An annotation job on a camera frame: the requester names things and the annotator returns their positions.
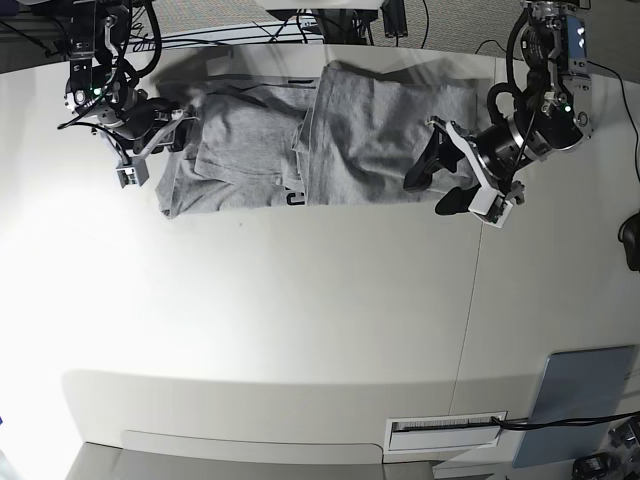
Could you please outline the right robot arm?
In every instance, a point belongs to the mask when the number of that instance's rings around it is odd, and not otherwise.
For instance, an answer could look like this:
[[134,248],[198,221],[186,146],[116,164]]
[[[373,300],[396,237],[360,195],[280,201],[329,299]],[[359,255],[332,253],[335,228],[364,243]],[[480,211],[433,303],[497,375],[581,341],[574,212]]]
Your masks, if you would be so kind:
[[[153,56],[143,68],[126,59],[134,10],[151,26]],[[65,104],[73,118],[58,126],[103,133],[121,159],[146,157],[187,144],[194,116],[174,101],[151,97],[140,81],[157,67],[162,53],[159,22],[151,1],[74,1],[71,8],[69,78]]]

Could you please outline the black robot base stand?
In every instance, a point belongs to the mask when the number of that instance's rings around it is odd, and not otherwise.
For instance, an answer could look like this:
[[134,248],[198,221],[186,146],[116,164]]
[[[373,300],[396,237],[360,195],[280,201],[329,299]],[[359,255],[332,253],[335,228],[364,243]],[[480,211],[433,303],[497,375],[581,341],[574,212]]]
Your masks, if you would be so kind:
[[278,20],[293,19],[304,42],[315,33],[328,44],[366,45],[373,39],[371,24],[387,1],[263,0],[257,4]]

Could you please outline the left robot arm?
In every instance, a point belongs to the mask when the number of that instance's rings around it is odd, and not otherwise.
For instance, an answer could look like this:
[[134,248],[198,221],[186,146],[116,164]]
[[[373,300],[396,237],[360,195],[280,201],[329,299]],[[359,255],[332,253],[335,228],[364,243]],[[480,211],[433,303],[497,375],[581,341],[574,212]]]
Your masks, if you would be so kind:
[[525,201],[516,173],[593,134],[585,11],[578,1],[525,1],[507,41],[506,79],[487,94],[491,125],[473,133],[437,116],[434,134],[404,179],[407,192],[427,190],[434,174],[467,161],[477,180],[454,187],[436,206],[441,216],[471,213],[500,228]]

